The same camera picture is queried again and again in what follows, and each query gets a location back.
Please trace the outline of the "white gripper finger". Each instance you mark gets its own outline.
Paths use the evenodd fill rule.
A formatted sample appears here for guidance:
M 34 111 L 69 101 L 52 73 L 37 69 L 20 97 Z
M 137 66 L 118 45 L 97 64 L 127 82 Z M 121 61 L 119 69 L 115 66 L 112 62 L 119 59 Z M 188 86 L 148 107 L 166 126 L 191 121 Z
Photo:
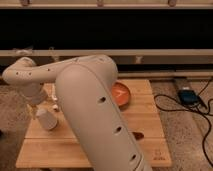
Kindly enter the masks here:
M 30 108 L 30 113 L 32 115 L 32 118 L 36 119 L 36 107 L 29 105 L 29 108 Z

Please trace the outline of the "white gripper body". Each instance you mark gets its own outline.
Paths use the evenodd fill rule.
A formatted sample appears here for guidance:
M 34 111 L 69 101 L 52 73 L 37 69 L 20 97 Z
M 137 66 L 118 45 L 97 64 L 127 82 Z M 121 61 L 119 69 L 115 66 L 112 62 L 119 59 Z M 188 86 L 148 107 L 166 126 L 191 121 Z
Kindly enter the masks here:
M 22 86 L 21 93 L 26 98 L 27 102 L 32 106 L 41 104 L 48 97 L 43 86 L 36 83 Z

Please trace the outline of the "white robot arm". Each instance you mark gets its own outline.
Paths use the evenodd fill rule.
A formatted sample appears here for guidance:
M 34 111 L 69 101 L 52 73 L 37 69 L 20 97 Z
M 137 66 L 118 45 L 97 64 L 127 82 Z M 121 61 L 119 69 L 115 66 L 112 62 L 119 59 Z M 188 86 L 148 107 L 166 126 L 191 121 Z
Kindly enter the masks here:
M 3 71 L 27 98 L 55 84 L 59 108 L 94 171 L 153 171 L 111 94 L 117 66 L 106 55 L 76 57 L 42 66 L 22 57 Z

